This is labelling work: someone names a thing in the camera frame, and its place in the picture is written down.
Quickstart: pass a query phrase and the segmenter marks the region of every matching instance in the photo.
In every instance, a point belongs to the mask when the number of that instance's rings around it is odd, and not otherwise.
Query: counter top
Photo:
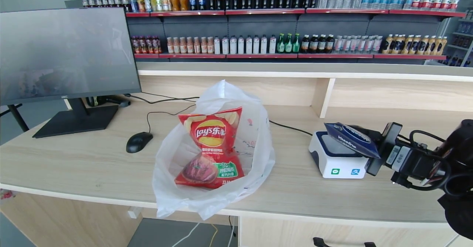
[[[150,114],[154,139],[135,154],[125,152],[125,144],[133,134],[147,131],[147,112],[177,112],[186,106],[189,104],[133,102],[119,109],[106,130],[32,138],[41,124],[0,146],[1,186],[39,195],[156,208],[152,190],[155,154],[178,119]],[[326,119],[318,119],[311,107],[266,107],[273,121],[310,132],[324,129],[323,122],[340,121],[382,131],[387,122],[397,121],[404,124],[404,135],[421,129],[446,137],[462,119],[471,118],[467,112],[334,107]],[[274,124],[271,131],[276,164],[270,176],[256,193],[220,214],[447,227],[443,209],[436,202],[441,191],[419,192],[392,185],[388,168],[362,180],[323,179],[307,150],[310,136]],[[438,144],[426,140],[431,148]]]

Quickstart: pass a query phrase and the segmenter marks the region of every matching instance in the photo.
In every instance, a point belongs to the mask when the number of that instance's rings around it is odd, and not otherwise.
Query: green label
[[[217,178],[234,178],[238,176],[235,163],[213,163],[218,169]]]

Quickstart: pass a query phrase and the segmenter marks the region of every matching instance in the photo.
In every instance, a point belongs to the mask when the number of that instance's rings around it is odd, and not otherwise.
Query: drawer handle
[[[330,247],[325,244],[324,239],[321,237],[314,237],[314,245],[317,247]],[[365,242],[365,247],[376,247],[374,242]]]

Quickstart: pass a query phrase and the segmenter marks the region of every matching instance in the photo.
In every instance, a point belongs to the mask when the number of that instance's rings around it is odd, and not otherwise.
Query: plastic bag
[[[254,193],[268,177],[274,166],[275,153],[268,113],[258,97],[222,80],[201,95],[193,113],[213,114],[237,107],[243,110],[236,133],[235,151],[245,176],[214,190],[176,185],[176,176],[200,153],[184,126],[176,120],[177,126],[164,138],[156,154],[152,184],[157,218],[165,218],[187,207],[206,220],[230,203]]]

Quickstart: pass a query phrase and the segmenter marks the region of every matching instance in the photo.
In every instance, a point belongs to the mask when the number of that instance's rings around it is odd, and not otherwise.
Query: red snack bag
[[[216,189],[244,176],[233,149],[242,108],[212,115],[181,114],[179,119],[202,152],[179,173],[174,182]]]

